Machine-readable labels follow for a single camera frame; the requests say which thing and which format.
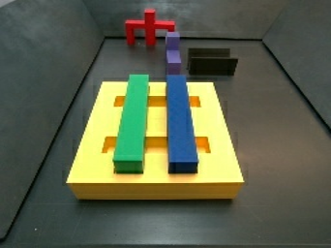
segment yellow base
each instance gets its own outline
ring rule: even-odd
[[[67,179],[77,199],[235,198],[243,177],[214,83],[190,82],[187,88],[199,155],[198,174],[168,173],[164,82],[150,83],[144,174],[113,172],[112,154],[127,82],[104,82]]]

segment red cross-shaped block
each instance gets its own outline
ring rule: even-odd
[[[170,32],[175,31],[175,21],[172,20],[155,20],[155,9],[144,10],[144,20],[125,21],[127,43],[135,44],[135,29],[144,29],[146,44],[155,46],[155,30],[167,29]]]

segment gray wall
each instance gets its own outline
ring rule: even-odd
[[[330,0],[291,0],[264,43],[331,127],[330,11]]]
[[[80,0],[0,8],[0,238],[103,40]]]
[[[15,0],[0,0],[0,7],[13,2]]]
[[[183,37],[262,39],[288,0],[83,0],[108,37],[124,36],[125,19],[155,8]]]

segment green bar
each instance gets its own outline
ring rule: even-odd
[[[119,134],[113,151],[116,173],[143,173],[148,75],[129,75]]]

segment rectangular block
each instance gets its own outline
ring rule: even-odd
[[[214,83],[187,83],[199,170],[179,174],[168,173],[166,82],[148,85],[144,173],[113,172],[127,82],[104,82],[67,179],[72,193],[81,200],[235,198],[243,177]]]
[[[148,75],[129,75],[113,152],[116,173],[143,173]]]
[[[230,48],[190,48],[187,68],[191,75],[234,76],[238,58],[230,57]]]
[[[194,138],[187,77],[167,76],[168,172],[196,173],[198,153]]]
[[[179,75],[182,72],[182,55],[178,50],[167,50],[167,75]]]
[[[166,49],[180,50],[180,33],[179,32],[167,32]]]

